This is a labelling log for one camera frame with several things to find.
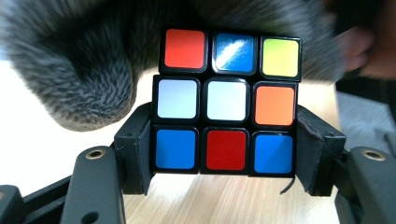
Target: stuffed animal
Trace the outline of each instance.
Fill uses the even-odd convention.
[[[126,116],[157,66],[164,25],[298,36],[303,79],[338,80],[339,50],[318,0],[3,0],[0,41],[27,87],[63,127]]]

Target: white square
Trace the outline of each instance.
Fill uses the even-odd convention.
[[[157,113],[163,119],[193,119],[198,85],[193,80],[163,79],[158,86]]]
[[[207,117],[244,120],[247,116],[247,86],[243,82],[211,81],[207,86]]]

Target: blue tile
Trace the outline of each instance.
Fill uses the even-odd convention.
[[[293,140],[287,135],[259,134],[255,140],[254,170],[262,174],[288,174],[292,170]]]
[[[215,70],[246,73],[253,71],[255,50],[252,36],[218,34],[215,45]]]
[[[189,130],[157,132],[156,165],[163,169],[191,169],[195,165],[196,134]]]

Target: wooden surface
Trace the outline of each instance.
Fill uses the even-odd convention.
[[[24,87],[7,62],[0,62],[0,185],[22,195],[73,172],[82,150],[108,146],[119,123],[90,133],[57,125]],[[151,75],[138,87],[136,105],[151,99]],[[333,86],[300,85],[299,103],[338,127]],[[128,223],[337,223],[331,198],[312,198],[300,182],[285,194],[289,179],[227,175],[156,175],[148,196],[126,195]]]
[[[149,89],[149,79],[141,84]],[[334,86],[300,85],[299,104],[339,127]],[[148,196],[124,196],[127,222],[338,223],[336,191],[329,198],[310,197],[297,179],[280,195],[289,182],[235,175],[155,175]]]

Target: rubik's cube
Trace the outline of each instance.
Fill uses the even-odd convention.
[[[163,29],[154,173],[293,176],[302,40]]]

